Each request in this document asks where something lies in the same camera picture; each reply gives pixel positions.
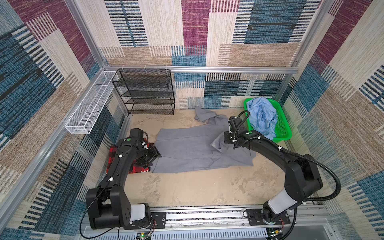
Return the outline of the grey long sleeve shirt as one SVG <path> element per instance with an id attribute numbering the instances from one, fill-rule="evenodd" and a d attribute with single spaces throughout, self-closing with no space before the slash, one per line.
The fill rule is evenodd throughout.
<path id="1" fill-rule="evenodd" d="M 256 152 L 234 149 L 224 142 L 224 133 L 229 129 L 227 116 L 200 107 L 195 108 L 195 113 L 201 126 L 160 130 L 155 146 L 161 157 L 153 162 L 151 172 L 183 173 L 253 166 Z"/>

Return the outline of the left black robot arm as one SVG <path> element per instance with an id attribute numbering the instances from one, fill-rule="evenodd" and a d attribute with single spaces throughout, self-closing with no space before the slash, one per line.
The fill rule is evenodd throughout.
<path id="1" fill-rule="evenodd" d="M 153 226 L 149 205 L 131 204 L 125 193 L 126 179 L 134 168 L 147 169 L 161 157 L 148 140 L 147 133 L 136 128 L 116 144 L 115 158 L 106 176 L 86 194 L 86 212 L 93 230 L 118 227 L 146 229 Z"/>

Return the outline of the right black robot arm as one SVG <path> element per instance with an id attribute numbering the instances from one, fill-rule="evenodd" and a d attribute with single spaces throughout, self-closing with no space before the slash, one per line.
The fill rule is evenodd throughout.
<path id="1" fill-rule="evenodd" d="M 323 182 L 314 158 L 309 155 L 289 153 L 272 140 L 258 135 L 255 131 L 235 136 L 235 133 L 224 132 L 226 144 L 247 148 L 272 161 L 285 173 L 284 188 L 275 197 L 263 204 L 261 215 L 267 225 L 277 222 L 286 214 L 302 204 L 311 195 L 323 187 Z"/>

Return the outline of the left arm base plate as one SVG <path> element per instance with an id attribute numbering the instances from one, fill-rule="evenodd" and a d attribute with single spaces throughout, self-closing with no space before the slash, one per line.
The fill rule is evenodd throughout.
<path id="1" fill-rule="evenodd" d="M 164 229 L 166 227 L 167 213 L 166 212 L 152 212 L 149 220 L 134 221 L 126 227 L 124 230 L 149 230 L 151 228 Z"/>

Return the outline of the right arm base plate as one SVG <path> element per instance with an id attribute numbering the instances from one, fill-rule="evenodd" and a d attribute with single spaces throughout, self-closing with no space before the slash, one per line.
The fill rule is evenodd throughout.
<path id="1" fill-rule="evenodd" d="M 269 209 L 246 209 L 243 217 L 248 219 L 250 226 L 290 225 L 291 220 L 287 211 L 275 214 Z"/>

